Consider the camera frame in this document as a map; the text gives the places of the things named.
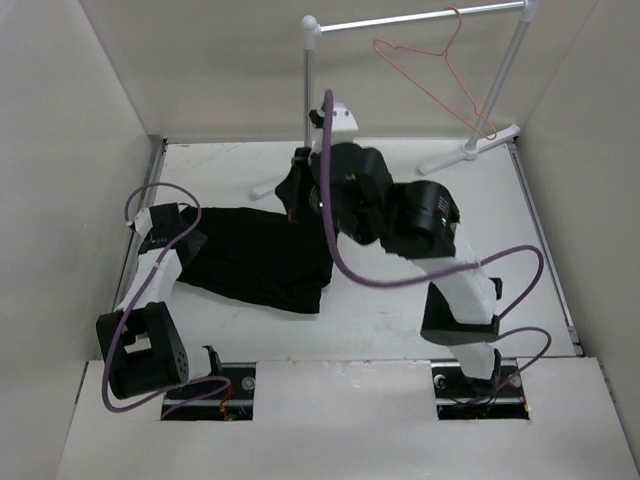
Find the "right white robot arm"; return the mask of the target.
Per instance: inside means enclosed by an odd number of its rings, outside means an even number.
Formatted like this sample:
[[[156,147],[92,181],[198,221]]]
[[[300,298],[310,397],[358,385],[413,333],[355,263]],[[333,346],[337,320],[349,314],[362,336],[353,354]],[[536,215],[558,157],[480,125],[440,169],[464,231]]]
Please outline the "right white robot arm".
[[[317,215],[333,263],[352,281],[391,289],[428,283],[421,337],[446,347],[458,360],[466,388],[483,396],[500,383],[501,354],[496,303],[502,282],[491,278],[474,255],[460,224],[460,213],[442,184],[397,182],[375,148],[339,143],[331,164],[309,147],[296,148],[286,179],[276,194],[292,220]],[[372,280],[347,267],[337,237],[383,250],[419,267],[420,277]]]

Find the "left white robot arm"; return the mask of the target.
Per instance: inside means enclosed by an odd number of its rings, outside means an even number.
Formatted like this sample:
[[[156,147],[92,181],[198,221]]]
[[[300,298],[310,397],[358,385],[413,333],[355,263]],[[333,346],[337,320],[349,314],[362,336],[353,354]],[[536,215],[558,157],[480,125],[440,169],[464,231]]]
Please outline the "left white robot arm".
[[[196,229],[201,210],[177,203],[136,214],[134,232],[142,239],[129,290],[96,331],[108,370],[108,385],[119,400],[184,385],[189,380],[186,348],[167,300],[173,287],[207,242]]]

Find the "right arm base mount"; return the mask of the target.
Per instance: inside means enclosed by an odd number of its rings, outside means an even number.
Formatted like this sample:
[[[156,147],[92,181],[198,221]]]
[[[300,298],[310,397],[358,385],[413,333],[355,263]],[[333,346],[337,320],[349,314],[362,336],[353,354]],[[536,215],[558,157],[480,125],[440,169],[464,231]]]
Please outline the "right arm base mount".
[[[432,378],[439,420],[528,420],[529,407],[514,362],[500,369],[497,391],[482,391],[458,364],[434,363]]]

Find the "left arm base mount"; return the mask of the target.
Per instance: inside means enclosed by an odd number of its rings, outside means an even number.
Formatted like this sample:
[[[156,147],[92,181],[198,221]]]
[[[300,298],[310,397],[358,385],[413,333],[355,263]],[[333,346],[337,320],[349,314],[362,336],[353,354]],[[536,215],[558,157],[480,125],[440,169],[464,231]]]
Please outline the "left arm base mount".
[[[223,375],[230,380],[224,390],[213,394],[221,383],[198,384],[172,390],[162,401],[163,421],[250,421],[256,391],[255,363],[223,363]]]

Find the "black trousers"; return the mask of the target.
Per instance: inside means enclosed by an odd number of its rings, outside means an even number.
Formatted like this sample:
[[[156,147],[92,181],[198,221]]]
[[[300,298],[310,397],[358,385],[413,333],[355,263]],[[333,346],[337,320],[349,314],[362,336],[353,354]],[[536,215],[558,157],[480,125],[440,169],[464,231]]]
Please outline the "black trousers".
[[[248,207],[201,209],[196,229],[207,242],[180,275],[181,283],[287,312],[320,312],[333,260],[321,216],[309,206],[313,175],[308,208],[296,223],[288,221],[290,171],[276,188],[284,214]]]

